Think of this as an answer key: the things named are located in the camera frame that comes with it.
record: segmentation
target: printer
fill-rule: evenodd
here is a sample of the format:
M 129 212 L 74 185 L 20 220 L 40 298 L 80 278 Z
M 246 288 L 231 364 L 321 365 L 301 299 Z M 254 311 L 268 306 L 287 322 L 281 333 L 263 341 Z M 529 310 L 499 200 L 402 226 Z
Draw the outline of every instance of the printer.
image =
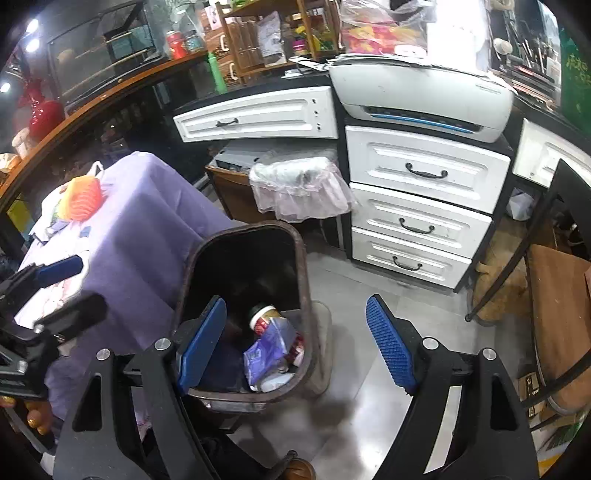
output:
M 439 130 L 482 142 L 501 135 L 514 91 L 502 79 L 416 59 L 341 55 L 328 68 L 354 118 Z

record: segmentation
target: white drawer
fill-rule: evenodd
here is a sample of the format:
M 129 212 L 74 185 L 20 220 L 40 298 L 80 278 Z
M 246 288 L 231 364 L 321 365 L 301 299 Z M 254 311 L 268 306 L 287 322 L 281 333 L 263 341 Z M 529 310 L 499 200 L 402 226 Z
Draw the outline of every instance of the white drawer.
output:
M 337 138 L 330 87 L 260 93 L 174 117 L 184 142 L 256 137 Z
M 491 218 L 408 193 L 352 183 L 359 206 L 352 224 L 472 258 Z
M 393 236 L 353 227 L 353 258 L 455 288 L 470 260 Z
M 483 148 L 368 127 L 346 127 L 351 181 L 492 213 L 509 157 Z
M 591 183 L 589 155 L 550 130 L 524 119 L 513 172 L 549 187 L 561 158 Z

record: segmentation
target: wooden chair seat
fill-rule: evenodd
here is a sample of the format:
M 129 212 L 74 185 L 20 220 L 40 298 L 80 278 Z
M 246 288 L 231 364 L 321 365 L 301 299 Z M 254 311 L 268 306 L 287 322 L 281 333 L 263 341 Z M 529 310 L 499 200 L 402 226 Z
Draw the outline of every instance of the wooden chair seat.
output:
M 558 378 L 591 349 L 591 263 L 541 245 L 528 250 L 535 348 L 544 381 Z M 591 404 L 591 369 L 551 400 L 565 414 Z

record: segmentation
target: silver bolt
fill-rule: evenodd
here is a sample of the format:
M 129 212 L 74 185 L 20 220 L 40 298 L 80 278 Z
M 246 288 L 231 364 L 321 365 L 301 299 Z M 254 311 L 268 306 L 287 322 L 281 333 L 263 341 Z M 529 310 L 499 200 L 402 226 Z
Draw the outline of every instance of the silver bolt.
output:
M 96 359 L 100 360 L 101 362 L 103 360 L 107 360 L 110 356 L 111 356 L 111 352 L 109 352 L 108 348 L 102 348 L 101 350 L 99 350 L 96 353 Z
M 160 351 L 166 350 L 168 347 L 170 347 L 170 340 L 167 338 L 161 338 L 159 340 L 156 340 L 154 344 L 154 348 Z
M 485 348 L 482 351 L 482 356 L 487 360 L 494 360 L 496 358 L 496 352 L 492 348 Z
M 427 350 L 436 350 L 439 347 L 439 342 L 435 338 L 427 337 L 423 339 L 423 346 Z
M 17 372 L 19 372 L 20 374 L 23 374 L 24 372 L 27 371 L 27 368 L 29 368 L 29 364 L 27 362 L 25 362 L 24 360 L 18 361 Z

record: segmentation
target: chair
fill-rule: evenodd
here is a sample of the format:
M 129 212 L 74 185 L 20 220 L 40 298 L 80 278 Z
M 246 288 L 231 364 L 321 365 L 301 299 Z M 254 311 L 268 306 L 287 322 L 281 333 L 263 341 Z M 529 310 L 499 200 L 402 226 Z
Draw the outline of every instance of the chair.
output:
M 525 257 L 532 301 L 532 339 L 541 387 L 522 406 L 529 408 L 547 400 L 557 413 L 532 430 L 552 423 L 558 415 L 574 413 L 591 404 L 591 301 L 585 278 L 591 262 L 531 245 L 558 197 L 591 251 L 591 186 L 561 159 L 547 194 L 535 208 L 525 238 L 478 305 L 466 315 L 466 321 L 471 321 Z

